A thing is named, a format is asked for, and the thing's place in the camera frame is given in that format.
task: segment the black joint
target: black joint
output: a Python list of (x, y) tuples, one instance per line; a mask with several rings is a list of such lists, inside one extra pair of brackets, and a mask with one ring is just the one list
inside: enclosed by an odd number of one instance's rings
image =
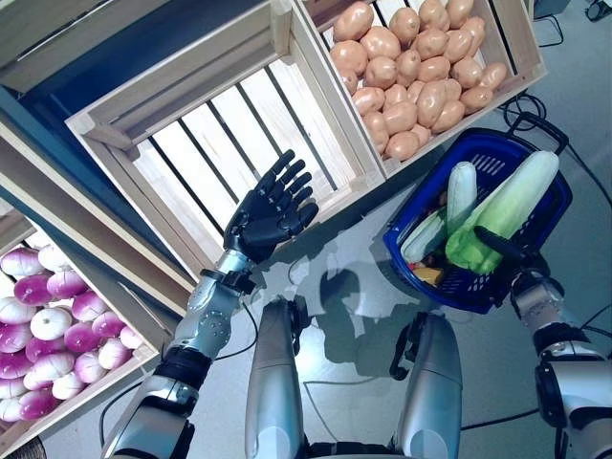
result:
[(565, 428), (567, 420), (563, 409), (563, 398), (555, 370), (548, 361), (542, 362), (535, 368), (535, 388), (542, 419), (549, 426)]
[(589, 424), (599, 419), (612, 419), (612, 407), (584, 406), (570, 413), (570, 424), (578, 430), (583, 430)]
[(194, 349), (172, 347), (153, 374), (180, 381), (195, 390), (200, 390), (211, 365), (211, 359)]
[(255, 283), (249, 279), (250, 274), (230, 271), (223, 276), (221, 283), (236, 292), (250, 295), (255, 288)]
[(219, 273), (218, 271), (211, 271), (211, 270), (207, 270), (206, 268), (204, 268), (203, 270), (200, 271), (200, 276), (201, 277), (210, 277), (216, 281), (221, 281), (223, 280), (223, 273)]
[(564, 341), (591, 342), (580, 328), (567, 323), (552, 323), (534, 333), (534, 346), (538, 355), (550, 345)]

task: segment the robot finger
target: robot finger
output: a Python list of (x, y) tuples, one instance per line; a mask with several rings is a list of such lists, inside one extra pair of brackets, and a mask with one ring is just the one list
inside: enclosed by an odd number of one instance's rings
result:
[(296, 194), (298, 191), (300, 191), (300, 189), (306, 185), (308, 182), (310, 182), (313, 179), (313, 176), (310, 172), (306, 172), (305, 174), (300, 175), (299, 177), (297, 177), (294, 182), (291, 184), (291, 186), (289, 186), (289, 192), (291, 194)]
[(287, 150), (283, 153), (280, 158), (274, 163), (270, 171), (274, 173), (274, 175), (280, 174), (285, 167), (295, 158), (295, 153), (293, 150)]
[(281, 155), (281, 157), (274, 163), (274, 165), (266, 172), (261, 180), (255, 186), (255, 191), (260, 196), (267, 195), (273, 188), (276, 182), (276, 176), (282, 172), (282, 170), (295, 158), (293, 150), (287, 150)]
[(297, 172), (302, 170), (304, 167), (306, 167), (306, 163), (304, 163), (304, 160), (299, 160), (293, 163), (291, 167), (289, 167), (287, 171), (280, 177), (280, 179), (278, 179), (279, 182), (282, 182), (283, 185), (288, 184), (291, 180), (294, 179), (294, 177), (297, 175)]

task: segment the wooden crate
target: wooden crate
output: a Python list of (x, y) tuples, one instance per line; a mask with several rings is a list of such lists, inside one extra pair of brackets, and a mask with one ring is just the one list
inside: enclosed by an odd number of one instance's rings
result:
[[(0, 217), (0, 256), (19, 245), (21, 241), (27, 240), (30, 243), (29, 245), (35, 244), (33, 239), (37, 239), (40, 246), (46, 245), (47, 241), (51, 241), (42, 229), (16, 210)], [(96, 294), (104, 299), (111, 310), (115, 311), (142, 338), (143, 344), (134, 351), (130, 361), (109, 372), (100, 381), (90, 384), (74, 398), (63, 402), (49, 415), (35, 421), (22, 421), (12, 424), (0, 434), (0, 457), (10, 454), (50, 426), (58, 423), (67, 424), (76, 419), (79, 413), (87, 409), (83, 406), (84, 404), (100, 402), (106, 390), (129, 375), (138, 373), (143, 365), (155, 359), (161, 352), (164, 342), (170, 337), (164, 326), (153, 315), (149, 314), (146, 307), (119, 282), (101, 272), (97, 266), (76, 251), (57, 245), (68, 256), (75, 271)], [(0, 289), (2, 289), (3, 294), (6, 294), (6, 290), (11, 287), (14, 279), (3, 273), (0, 277)]]
[[(219, 256), (240, 198), (284, 148), (313, 172), (323, 222), (546, 73), (522, 1), (475, 0), (487, 23), (480, 58), (506, 63), (510, 76), (489, 107), (414, 158), (383, 161), (328, 54), (329, 30), (351, 3), (263, 3), (67, 120), (193, 278)], [(376, 20), (402, 6), (378, 0)]]

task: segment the black cable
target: black cable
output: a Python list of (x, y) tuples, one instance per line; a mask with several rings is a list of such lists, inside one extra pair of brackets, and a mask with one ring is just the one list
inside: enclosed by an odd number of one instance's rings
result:
[(142, 384), (142, 381), (137, 382), (133, 385), (130, 385), (127, 389), (123, 390), (118, 396), (116, 396), (113, 400), (111, 400), (102, 410), (99, 415), (98, 421), (98, 434), (99, 434), (99, 444), (102, 448), (104, 448), (104, 417), (106, 416), (106, 412), (113, 406), (121, 397), (123, 397), (128, 392), (134, 390), (136, 387)]
[[(253, 339), (252, 343), (249, 344), (244, 349), (241, 349), (241, 350), (236, 351), (236, 352), (232, 352), (231, 354), (227, 354), (226, 356), (217, 357), (215, 359), (215, 361), (222, 361), (223, 359), (229, 359), (230, 357), (235, 357), (235, 356), (237, 356), (239, 354), (242, 354), (243, 352), (247, 352), (249, 349), (251, 349), (257, 343), (257, 340), (259, 339), (259, 328), (257, 327), (257, 322), (255, 321), (255, 317), (252, 316), (251, 311), (249, 310), (247, 305), (244, 304), (244, 302), (242, 303), (242, 307), (245, 308), (245, 311), (247, 312), (247, 314), (249, 315), (249, 318), (251, 319), (252, 326), (255, 329), (255, 338)], [(121, 397), (126, 395), (128, 392), (134, 390), (136, 387), (138, 387), (141, 384), (142, 384), (142, 381), (137, 382), (136, 384), (131, 385), (127, 389), (123, 390), (113, 400), (111, 400), (108, 404), (106, 404), (106, 406), (104, 407), (104, 409), (100, 413), (99, 421), (98, 421), (98, 434), (99, 434), (99, 443), (100, 443), (102, 448), (104, 448), (104, 418), (106, 416), (106, 413), (111, 408), (111, 406), (113, 406)]]
[(589, 332), (593, 332), (593, 333), (599, 333), (600, 335), (604, 335), (605, 337), (609, 337), (610, 339), (612, 339), (612, 333), (606, 330), (603, 330), (602, 328), (592, 327), (591, 325), (586, 325), (582, 327), (582, 329), (588, 330)]
[(462, 426), (461, 430), (462, 431), (472, 430), (473, 428), (493, 426), (495, 424), (503, 424), (509, 421), (514, 421), (516, 419), (526, 418), (527, 416), (531, 416), (532, 414), (536, 414), (537, 412), (539, 412), (539, 408), (534, 408), (534, 409), (530, 409), (529, 411), (523, 411), (522, 413), (513, 414), (512, 416), (506, 416), (505, 418), (498, 418), (498, 419), (486, 421), (484, 423), (470, 424), (468, 426)]
[(603, 195), (603, 198), (608, 202), (608, 205), (610, 206), (610, 208), (612, 208), (612, 199), (610, 198), (610, 195), (608, 194), (608, 192), (605, 190), (605, 188), (601, 184), (600, 179), (598, 179), (593, 173), (593, 171), (588, 167), (588, 165), (586, 165), (586, 163), (579, 156), (578, 152), (574, 149), (572, 144), (568, 143), (567, 147), (570, 149), (570, 151), (574, 155), (574, 159), (576, 160), (576, 162), (580, 165), (580, 167), (582, 167), (586, 175), (588, 175), (591, 178), (591, 180), (595, 183), (595, 185), (597, 185), (597, 187), (601, 191), (601, 194)]
[(253, 338), (252, 343), (249, 344), (244, 349), (241, 349), (236, 352), (232, 352), (231, 354), (227, 354), (226, 356), (217, 357), (215, 361), (222, 361), (223, 359), (229, 359), (230, 357), (235, 357), (239, 354), (242, 354), (243, 352), (247, 352), (257, 343), (257, 340), (259, 339), (259, 328), (257, 328), (257, 322), (255, 321), (255, 317), (252, 316), (251, 311), (249, 311), (249, 308), (247, 307), (246, 304), (243, 303), (242, 307), (245, 308), (245, 311), (247, 312), (247, 314), (249, 315), (249, 318), (251, 319), (252, 326), (255, 329), (255, 338)]
[(547, 43), (545, 45), (539, 45), (540, 48), (550, 48), (552, 46), (558, 46), (565, 41), (565, 37), (563, 36), (563, 30), (561, 29), (561, 25), (558, 23), (557, 17), (553, 14), (547, 14), (545, 16), (539, 17), (538, 19), (534, 19), (534, 22), (539, 22), (543, 20), (548, 20), (548, 22), (552, 22), (553, 26), (557, 30), (559, 40), (553, 43)]
[(595, 320), (597, 317), (601, 316), (606, 310), (612, 308), (612, 303), (608, 304), (607, 306), (603, 306), (601, 309), (599, 309), (594, 315), (592, 315), (590, 318), (588, 318), (581, 326), (580, 326), (580, 330), (582, 330), (584, 327), (586, 327), (587, 325), (589, 325), (593, 320)]

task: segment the wooden slat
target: wooden slat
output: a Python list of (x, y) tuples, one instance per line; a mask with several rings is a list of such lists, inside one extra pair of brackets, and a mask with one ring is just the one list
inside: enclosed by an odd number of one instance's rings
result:
[(5, 139), (0, 139), (0, 152), (0, 183), (9, 193), (169, 309), (185, 313), (189, 295), (186, 287), (106, 228), (65, 188), (52, 182)]
[(0, 9), (0, 68), (68, 24), (99, 0), (17, 0)]
[(3, 137), (19, 154), (35, 166), (47, 178), (49, 178), (60, 189), (68, 193), (80, 206), (87, 209), (95, 216), (106, 228), (114, 232), (119, 238), (141, 253), (150, 263), (157, 266), (169, 278), (173, 279), (178, 285), (190, 291), (193, 288), (193, 280), (190, 280), (184, 273), (170, 264), (168, 260), (162, 258), (148, 243), (142, 241), (134, 231), (125, 227), (117, 221), (113, 213), (84, 194), (79, 188), (75, 187), (69, 180), (60, 174), (46, 159), (40, 151), (40, 147), (32, 143), (23, 136), (20, 131), (3, 115), (0, 115), (0, 137)]
[(372, 154), (372, 145), (369, 144), (363, 124), (359, 122), (359, 113), (344, 88), (325, 45), (316, 32), (312, 19), (299, 1), (294, 1), (292, 35), (295, 43), (303, 52), (305, 61), (320, 86), (320, 91), (336, 114), (339, 125), (351, 143), (353, 154), (360, 162), (362, 170), (366, 174), (377, 168), (382, 171), (382, 161), (378, 154), (376, 156)]
[(0, 255), (3, 255), (19, 242), (36, 232), (28, 219), (17, 210), (11, 210), (0, 217)]
[(480, 16), (485, 21), (485, 40), (480, 45), (480, 53), (485, 64), (491, 64), (493, 62), (502, 62), (508, 69), (508, 75), (513, 74), (513, 66), (511, 64), (504, 41), (501, 37), (495, 18), (491, 10), (491, 5), (488, 1), (478, 0), (474, 2), (472, 14)]
[[(25, 93), (36, 84), (60, 70), (81, 55), (100, 44), (106, 38), (123, 30), (138, 19), (156, 10), (168, 0), (114, 0), (104, 5), (98, 11), (84, 17), (64, 33), (41, 45), (31, 53), (24, 56), (18, 62), (14, 62), (0, 71), (0, 83), (10, 88)], [(12, 5), (19, 7), (20, 4), (33, 3), (32, 0), (17, 0)], [(76, 3), (62, 0), (48, 1), (37, 0), (34, 14), (29, 15), (33, 27), (46, 29), (43, 24), (47, 21), (49, 14), (54, 14), (57, 3)], [(5, 41), (0, 41), (4, 48)]]
[(490, 0), (502, 33), (506, 37), (516, 70), (520, 75), (543, 62), (537, 46), (532, 21), (527, 17), (525, 5), (520, 1)]
[[(215, 85), (224, 83), (266, 55), (274, 52), (270, 6), (263, 3), (124, 83), (83, 112), (100, 122), (113, 122), (135, 140), (128, 131), (143, 119), (177, 99), (185, 106), (193, 101), (191, 93), (198, 86), (208, 80), (215, 80)], [(187, 94), (191, 100), (181, 98)]]

